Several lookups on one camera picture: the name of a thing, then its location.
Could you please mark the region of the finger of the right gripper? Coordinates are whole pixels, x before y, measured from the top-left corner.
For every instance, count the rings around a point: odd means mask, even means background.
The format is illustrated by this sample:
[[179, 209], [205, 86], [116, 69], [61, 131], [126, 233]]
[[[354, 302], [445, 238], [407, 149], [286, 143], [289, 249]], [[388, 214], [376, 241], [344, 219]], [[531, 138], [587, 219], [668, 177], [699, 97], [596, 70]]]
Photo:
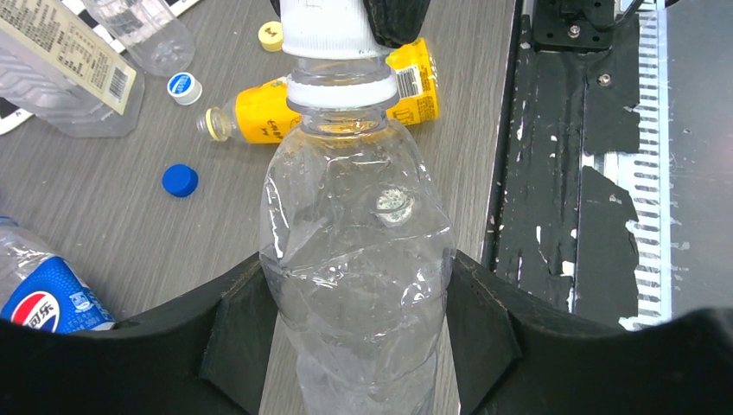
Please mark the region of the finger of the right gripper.
[[363, 0], [375, 41], [383, 47], [400, 48], [420, 34], [431, 0]]

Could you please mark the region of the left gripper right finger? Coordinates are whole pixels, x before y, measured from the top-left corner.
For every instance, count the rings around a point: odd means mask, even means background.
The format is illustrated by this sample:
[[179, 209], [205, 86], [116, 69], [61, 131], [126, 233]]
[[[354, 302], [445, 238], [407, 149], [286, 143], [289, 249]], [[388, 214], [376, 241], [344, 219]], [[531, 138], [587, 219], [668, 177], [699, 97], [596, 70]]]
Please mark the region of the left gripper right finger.
[[732, 312], [640, 331], [568, 312], [457, 253], [447, 321], [464, 414], [729, 414]]

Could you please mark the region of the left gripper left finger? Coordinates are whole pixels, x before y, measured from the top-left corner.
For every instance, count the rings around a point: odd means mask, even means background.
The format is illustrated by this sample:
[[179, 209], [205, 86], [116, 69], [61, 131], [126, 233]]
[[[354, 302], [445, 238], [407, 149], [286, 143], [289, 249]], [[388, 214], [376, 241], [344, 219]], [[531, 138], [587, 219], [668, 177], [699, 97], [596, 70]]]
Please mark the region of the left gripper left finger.
[[255, 414], [277, 306], [259, 258], [107, 331], [2, 322], [4, 414]]

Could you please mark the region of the clear ribbed plastic bottle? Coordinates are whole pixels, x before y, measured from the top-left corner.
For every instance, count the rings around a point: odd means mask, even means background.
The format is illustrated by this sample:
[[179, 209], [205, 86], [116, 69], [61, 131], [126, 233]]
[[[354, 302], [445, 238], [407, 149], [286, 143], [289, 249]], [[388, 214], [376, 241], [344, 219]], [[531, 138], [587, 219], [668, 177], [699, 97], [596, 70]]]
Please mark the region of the clear ribbed plastic bottle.
[[192, 63], [194, 38], [166, 2], [106, 0], [83, 4], [145, 72], [169, 77]]

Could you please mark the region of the clear square labelled bottle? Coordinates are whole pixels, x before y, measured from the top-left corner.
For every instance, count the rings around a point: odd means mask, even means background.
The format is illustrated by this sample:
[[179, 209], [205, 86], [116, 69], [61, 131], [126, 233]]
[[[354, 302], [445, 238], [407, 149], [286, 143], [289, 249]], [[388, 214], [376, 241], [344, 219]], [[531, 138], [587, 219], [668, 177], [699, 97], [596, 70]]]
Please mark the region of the clear square labelled bottle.
[[70, 137], [137, 126], [144, 77], [60, 1], [1, 3], [1, 96]]

